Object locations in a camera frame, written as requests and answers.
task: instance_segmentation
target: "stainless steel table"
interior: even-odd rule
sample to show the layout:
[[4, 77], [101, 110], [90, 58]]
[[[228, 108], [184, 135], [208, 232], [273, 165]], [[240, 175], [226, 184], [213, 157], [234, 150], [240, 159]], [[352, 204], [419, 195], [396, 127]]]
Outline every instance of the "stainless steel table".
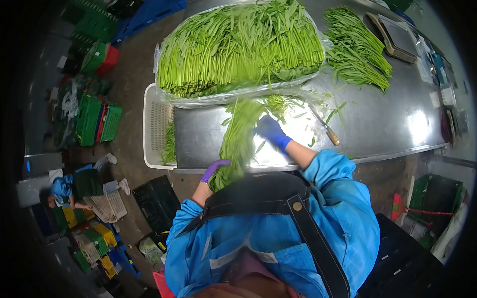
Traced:
[[[189, 17], [214, 6], [229, 3], [240, 1], [197, 0], [189, 4], [185, 14]], [[369, 20], [364, 18], [366, 12], [382, 14], [400, 21], [392, 12], [370, 1], [304, 2], [307, 12], [321, 31], [325, 31], [326, 25], [322, 20], [323, 11], [338, 5], [349, 6], [373, 33], [376, 33], [374, 28]], [[300, 113], [301, 108], [287, 113], [287, 124], [282, 125], [284, 132], [303, 145], [310, 144], [315, 134], [314, 150], [331, 149], [341, 152], [356, 163], [384, 160], [442, 147], [445, 141], [440, 133], [441, 109], [436, 108], [432, 102], [432, 96], [439, 92], [438, 86], [423, 82], [416, 65], [389, 57], [386, 53], [383, 55], [393, 67], [393, 77], [389, 79], [391, 87], [386, 94], [373, 85], [363, 85], [362, 90], [359, 86], [346, 85], [342, 90], [337, 90], [345, 82], [339, 80], [332, 84], [330, 68], [323, 69], [318, 77], [305, 85], [305, 88], [317, 90], [317, 93], [332, 93], [339, 104], [348, 102], [342, 109], [346, 128], [338, 115], [329, 123], [340, 138], [339, 146], [331, 143], [325, 129], [314, 119], [307, 107], [305, 112], [308, 113], [303, 117], [293, 118]], [[334, 108], [333, 101], [330, 101], [330, 106]], [[225, 108], [220, 106], [193, 110], [175, 109], [178, 168], [174, 172], [200, 174], [219, 158], [222, 137], [227, 129], [220, 124], [228, 117], [230, 116], [225, 113]], [[262, 141], [259, 136], [255, 136], [256, 146]], [[252, 162], [249, 171], [284, 171], [298, 168], [288, 157], [276, 152], [268, 142], [258, 152], [256, 160], [258, 163]]]

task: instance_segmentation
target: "knife handle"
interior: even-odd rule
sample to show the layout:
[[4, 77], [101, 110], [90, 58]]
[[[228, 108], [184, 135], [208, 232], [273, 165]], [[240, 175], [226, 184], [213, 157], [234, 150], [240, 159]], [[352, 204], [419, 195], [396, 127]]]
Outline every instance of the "knife handle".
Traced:
[[340, 144], [340, 140], [338, 139], [338, 136], [334, 133], [334, 131], [329, 128], [326, 134], [330, 137], [331, 141], [335, 146], [338, 146]]

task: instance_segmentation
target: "purple glove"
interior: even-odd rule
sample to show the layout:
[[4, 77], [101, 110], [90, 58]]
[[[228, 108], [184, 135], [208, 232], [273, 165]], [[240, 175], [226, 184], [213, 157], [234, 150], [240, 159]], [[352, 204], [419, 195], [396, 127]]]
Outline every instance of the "purple glove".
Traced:
[[218, 167], [220, 167], [221, 165], [229, 165], [229, 164], [230, 164], [230, 160], [228, 159], [219, 159], [214, 161], [213, 163], [210, 164], [206, 172], [202, 175], [202, 178], [200, 178], [200, 181], [208, 185], [209, 178], [215, 173]]
[[290, 143], [291, 138], [281, 130], [280, 124], [273, 120], [269, 115], [265, 115], [260, 119], [254, 132], [266, 138], [280, 148], [283, 153], [287, 154], [285, 152], [285, 147]]

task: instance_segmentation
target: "white plastic basket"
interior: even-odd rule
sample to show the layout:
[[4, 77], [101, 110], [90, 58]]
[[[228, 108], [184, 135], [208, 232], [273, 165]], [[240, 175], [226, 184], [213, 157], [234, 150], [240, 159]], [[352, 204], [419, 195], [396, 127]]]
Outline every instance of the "white plastic basket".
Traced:
[[127, 214], [117, 190], [106, 195], [86, 196], [83, 200], [93, 207], [94, 213], [105, 223], [115, 223]]
[[176, 163], [163, 165], [161, 153], [166, 147], [166, 129], [174, 117], [174, 107], [163, 103], [156, 94], [156, 86], [150, 84], [144, 92], [143, 150], [144, 162], [150, 168], [172, 170]]
[[79, 234], [74, 236], [76, 243], [78, 244], [79, 248], [82, 252], [84, 252], [86, 260], [91, 265], [96, 263], [97, 260], [100, 259], [99, 253], [96, 250], [93, 242], [84, 234]]

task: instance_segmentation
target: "white sneaker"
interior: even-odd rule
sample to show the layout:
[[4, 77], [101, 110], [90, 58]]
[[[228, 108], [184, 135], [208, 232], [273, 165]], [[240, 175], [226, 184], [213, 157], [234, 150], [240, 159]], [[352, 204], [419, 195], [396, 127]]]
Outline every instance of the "white sneaker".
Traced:
[[129, 185], [127, 184], [127, 179], [124, 178], [123, 180], [121, 180], [121, 182], [123, 183], [123, 187], [121, 187], [121, 189], [126, 193], [126, 195], [130, 195], [131, 189], [129, 188]]
[[108, 159], [108, 162], [112, 164], [118, 163], [118, 159], [116, 158], [116, 156], [112, 155], [111, 153], [106, 154], [106, 158]]

